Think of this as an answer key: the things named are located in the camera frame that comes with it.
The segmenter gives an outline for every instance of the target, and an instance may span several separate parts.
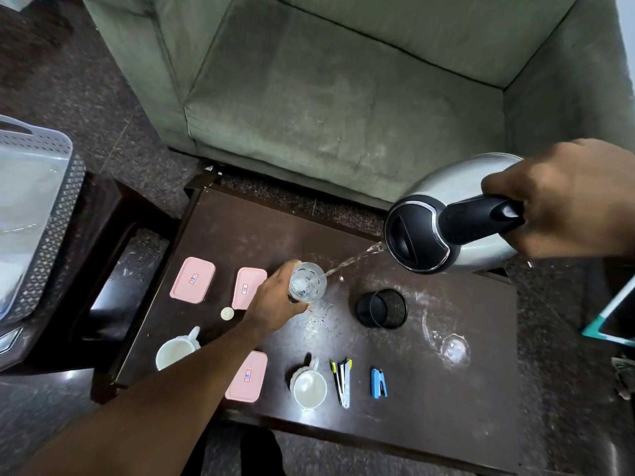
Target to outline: kettle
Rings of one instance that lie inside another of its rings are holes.
[[[425,176],[388,212],[384,238],[392,256],[425,274],[500,266],[516,253],[500,234],[525,223],[523,203],[483,195],[481,180],[520,160],[482,153]]]

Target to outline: water stream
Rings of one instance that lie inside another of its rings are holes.
[[[366,249],[365,252],[362,252],[359,255],[356,255],[354,257],[351,257],[350,259],[346,259],[344,262],[342,262],[341,264],[339,264],[337,267],[335,267],[334,269],[331,269],[330,271],[326,272],[324,275],[325,276],[329,276],[331,274],[334,274],[335,272],[337,272],[340,269],[343,269],[346,266],[349,266],[351,264],[354,264],[355,262],[359,262],[361,259],[363,259],[364,257],[368,257],[371,256],[373,254],[378,254],[380,252],[384,252],[385,249],[385,243],[383,242],[377,242],[376,244],[373,244],[372,246],[370,246],[369,248]]]

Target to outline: white cup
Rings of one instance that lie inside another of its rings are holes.
[[[177,336],[164,342],[154,358],[157,369],[165,369],[177,360],[183,359],[186,355],[199,350],[201,345],[196,340],[199,332],[201,332],[201,328],[196,326],[187,336]]]
[[[289,388],[295,401],[304,409],[315,409],[326,398],[326,380],[318,372],[319,359],[311,359],[308,366],[299,368],[291,378]]]

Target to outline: hand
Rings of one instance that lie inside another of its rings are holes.
[[[483,193],[522,200],[526,223],[505,239],[530,259],[635,253],[635,155],[595,139],[557,143],[503,172]]]
[[[285,325],[294,315],[309,308],[306,302],[293,303],[289,300],[289,280],[291,272],[299,260],[290,260],[274,272],[256,291],[243,321],[257,324],[267,334],[271,334]]]

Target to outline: black kettle handle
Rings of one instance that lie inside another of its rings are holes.
[[[523,203],[503,195],[479,195],[448,205],[439,215],[441,236],[463,246],[494,233],[505,233],[525,223]]]

